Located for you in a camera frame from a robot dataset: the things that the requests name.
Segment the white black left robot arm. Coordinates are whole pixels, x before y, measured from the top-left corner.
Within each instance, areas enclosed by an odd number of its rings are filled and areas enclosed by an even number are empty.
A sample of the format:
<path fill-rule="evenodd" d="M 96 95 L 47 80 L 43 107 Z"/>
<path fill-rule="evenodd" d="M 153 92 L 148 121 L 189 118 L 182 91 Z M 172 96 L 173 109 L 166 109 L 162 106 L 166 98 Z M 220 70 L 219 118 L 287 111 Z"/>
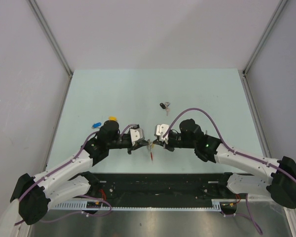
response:
<path fill-rule="evenodd" d="M 88 170 L 104 160 L 113 149 L 130 154 L 149 142 L 137 124 L 120 131 L 118 122 L 108 120 L 91 133 L 80 149 L 57 166 L 44 172 L 19 177 L 10 204 L 0 218 L 0 237 L 11 237 L 19 224 L 35 224 L 54 206 L 71 198 L 98 194 L 98 179 Z"/>

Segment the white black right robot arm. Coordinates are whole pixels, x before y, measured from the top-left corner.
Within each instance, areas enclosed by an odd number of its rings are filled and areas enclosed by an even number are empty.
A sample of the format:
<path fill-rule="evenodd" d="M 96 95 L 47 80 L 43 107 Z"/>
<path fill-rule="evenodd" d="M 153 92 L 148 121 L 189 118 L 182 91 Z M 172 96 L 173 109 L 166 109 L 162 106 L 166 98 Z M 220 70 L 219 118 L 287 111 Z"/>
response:
<path fill-rule="evenodd" d="M 277 204 L 296 208 L 296 162 L 289 157 L 281 159 L 254 157 L 224 144 L 201 130 L 193 119 L 180 123 L 180 132 L 174 132 L 167 124 L 155 128 L 155 145 L 168 151 L 176 148 L 193 149 L 195 155 L 204 162 L 229 165 L 247 172 L 249 175 L 226 173 L 218 185 L 218 193 L 223 198 L 233 194 L 255 194 L 272 198 Z"/>

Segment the red handled metal key organiser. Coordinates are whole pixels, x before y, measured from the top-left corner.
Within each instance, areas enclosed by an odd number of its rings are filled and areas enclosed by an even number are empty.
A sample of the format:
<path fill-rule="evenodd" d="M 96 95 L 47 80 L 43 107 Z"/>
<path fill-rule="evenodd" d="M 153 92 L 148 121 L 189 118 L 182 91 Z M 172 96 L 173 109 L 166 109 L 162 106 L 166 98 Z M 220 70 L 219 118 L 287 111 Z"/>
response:
<path fill-rule="evenodd" d="M 150 159 L 151 159 L 151 161 L 153 161 L 153 152 L 152 152 L 152 150 L 154 148 L 154 143 L 150 139 L 148 139 L 147 142 L 148 142 L 147 149 L 148 149 L 148 152 L 149 152 L 149 155 L 150 155 Z"/>

